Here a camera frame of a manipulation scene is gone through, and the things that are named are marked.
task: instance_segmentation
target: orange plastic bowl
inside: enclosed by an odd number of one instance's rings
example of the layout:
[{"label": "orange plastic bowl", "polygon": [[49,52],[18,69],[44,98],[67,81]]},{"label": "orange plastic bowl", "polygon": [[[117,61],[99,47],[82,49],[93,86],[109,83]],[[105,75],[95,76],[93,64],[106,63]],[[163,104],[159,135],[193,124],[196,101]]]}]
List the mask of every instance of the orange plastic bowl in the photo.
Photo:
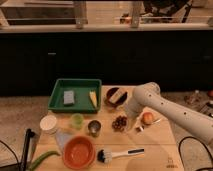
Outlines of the orange plastic bowl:
[{"label": "orange plastic bowl", "polygon": [[68,168],[83,169],[94,161],[95,149],[88,138],[76,136],[65,145],[62,158]]}]

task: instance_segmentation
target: green pepper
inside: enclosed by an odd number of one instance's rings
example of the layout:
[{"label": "green pepper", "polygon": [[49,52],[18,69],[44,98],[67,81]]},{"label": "green pepper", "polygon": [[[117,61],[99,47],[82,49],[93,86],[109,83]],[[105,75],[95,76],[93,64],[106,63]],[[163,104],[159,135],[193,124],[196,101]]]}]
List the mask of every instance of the green pepper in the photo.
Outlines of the green pepper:
[{"label": "green pepper", "polygon": [[60,154],[57,151],[47,151],[40,155],[37,159],[35,159],[29,166],[29,171],[34,171],[40,164],[41,162],[46,159],[47,157],[51,155],[57,155],[60,156]]}]

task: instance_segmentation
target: lid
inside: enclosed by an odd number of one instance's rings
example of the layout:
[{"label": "lid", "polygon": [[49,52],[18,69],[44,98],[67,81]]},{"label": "lid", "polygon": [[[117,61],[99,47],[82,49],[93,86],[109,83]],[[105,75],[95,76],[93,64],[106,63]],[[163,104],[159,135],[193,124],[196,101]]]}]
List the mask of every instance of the lid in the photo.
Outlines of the lid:
[{"label": "lid", "polygon": [[54,133],[57,130],[57,118],[53,115],[47,115],[43,117],[40,122],[40,128],[45,133]]}]

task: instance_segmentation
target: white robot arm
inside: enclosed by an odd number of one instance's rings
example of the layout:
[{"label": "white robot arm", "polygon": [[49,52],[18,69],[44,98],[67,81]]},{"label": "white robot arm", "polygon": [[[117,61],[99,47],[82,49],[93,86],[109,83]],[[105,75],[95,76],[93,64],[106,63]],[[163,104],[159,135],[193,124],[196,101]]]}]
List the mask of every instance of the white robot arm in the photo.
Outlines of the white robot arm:
[{"label": "white robot arm", "polygon": [[125,105],[128,117],[136,118],[148,106],[178,124],[213,149],[213,119],[160,96],[160,87],[154,82],[136,86]]}]

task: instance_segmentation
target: green plastic tray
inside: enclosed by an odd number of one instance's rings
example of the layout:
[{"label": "green plastic tray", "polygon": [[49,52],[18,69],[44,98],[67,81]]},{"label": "green plastic tray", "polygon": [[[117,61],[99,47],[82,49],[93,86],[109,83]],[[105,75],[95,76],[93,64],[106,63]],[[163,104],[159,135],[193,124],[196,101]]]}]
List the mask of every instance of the green plastic tray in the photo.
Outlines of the green plastic tray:
[{"label": "green plastic tray", "polygon": [[[99,79],[58,79],[51,94],[48,109],[55,113],[97,113],[101,106],[101,86]],[[64,91],[73,90],[75,103],[64,105]],[[89,92],[95,91],[97,95],[97,108],[92,104]]]}]

